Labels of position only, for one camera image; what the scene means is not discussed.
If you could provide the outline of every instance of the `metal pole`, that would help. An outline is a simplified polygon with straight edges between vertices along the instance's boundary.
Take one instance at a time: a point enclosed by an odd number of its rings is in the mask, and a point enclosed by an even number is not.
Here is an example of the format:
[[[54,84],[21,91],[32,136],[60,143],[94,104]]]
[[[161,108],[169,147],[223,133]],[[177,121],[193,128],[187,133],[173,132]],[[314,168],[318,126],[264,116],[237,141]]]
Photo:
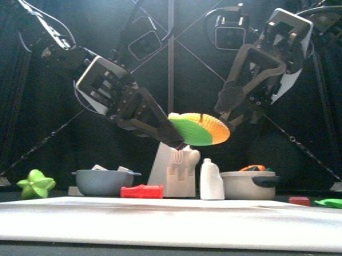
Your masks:
[[[168,0],[168,33],[172,31],[175,25],[175,1]],[[173,93],[173,80],[175,80],[175,37],[173,35],[169,36],[168,39],[168,107],[167,111],[168,113],[173,112],[173,98],[175,98],[175,93]]]

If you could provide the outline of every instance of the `green object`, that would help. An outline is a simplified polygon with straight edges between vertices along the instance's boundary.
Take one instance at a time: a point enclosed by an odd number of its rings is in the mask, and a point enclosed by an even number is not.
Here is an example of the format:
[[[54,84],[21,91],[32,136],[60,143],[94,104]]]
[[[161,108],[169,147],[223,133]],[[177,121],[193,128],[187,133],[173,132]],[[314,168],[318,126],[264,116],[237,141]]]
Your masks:
[[[334,199],[334,198],[323,199],[323,200],[315,201],[315,203],[318,205],[322,205],[322,206],[326,206],[326,207],[342,209],[342,199]]]
[[[25,180],[20,180],[17,186],[22,188],[21,199],[46,198],[48,191],[54,187],[56,182],[45,177],[42,172],[33,169]]]
[[[189,120],[177,118],[169,118],[169,121],[181,135],[187,145],[207,146],[212,144],[212,136],[199,124]]]

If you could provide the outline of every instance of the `red object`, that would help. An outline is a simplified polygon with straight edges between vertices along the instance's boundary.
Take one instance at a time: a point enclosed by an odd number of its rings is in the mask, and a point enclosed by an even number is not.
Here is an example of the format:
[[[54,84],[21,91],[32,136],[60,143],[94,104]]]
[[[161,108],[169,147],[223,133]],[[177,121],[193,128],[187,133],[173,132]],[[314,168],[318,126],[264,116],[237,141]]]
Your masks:
[[[288,203],[311,206],[310,199],[304,196],[292,196],[288,198]]]
[[[163,185],[121,187],[123,198],[163,198]]]

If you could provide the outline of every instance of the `white bottle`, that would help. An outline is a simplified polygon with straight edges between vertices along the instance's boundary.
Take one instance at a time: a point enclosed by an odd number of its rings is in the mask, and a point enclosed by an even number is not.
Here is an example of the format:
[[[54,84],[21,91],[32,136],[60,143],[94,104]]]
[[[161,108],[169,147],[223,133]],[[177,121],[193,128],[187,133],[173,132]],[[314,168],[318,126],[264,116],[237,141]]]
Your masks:
[[[204,158],[200,167],[199,193],[201,200],[224,200],[223,180],[219,175],[219,168]]]

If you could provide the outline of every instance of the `white container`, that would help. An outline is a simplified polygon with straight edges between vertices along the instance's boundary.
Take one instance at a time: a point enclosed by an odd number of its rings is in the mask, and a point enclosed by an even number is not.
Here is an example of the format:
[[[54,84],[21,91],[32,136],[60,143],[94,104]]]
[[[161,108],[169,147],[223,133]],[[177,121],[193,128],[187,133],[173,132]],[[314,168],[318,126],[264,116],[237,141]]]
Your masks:
[[[224,197],[233,200],[272,200],[279,177],[269,171],[221,172]]]
[[[200,166],[199,193],[201,200],[224,200],[223,180],[219,175],[219,168],[204,158]]]

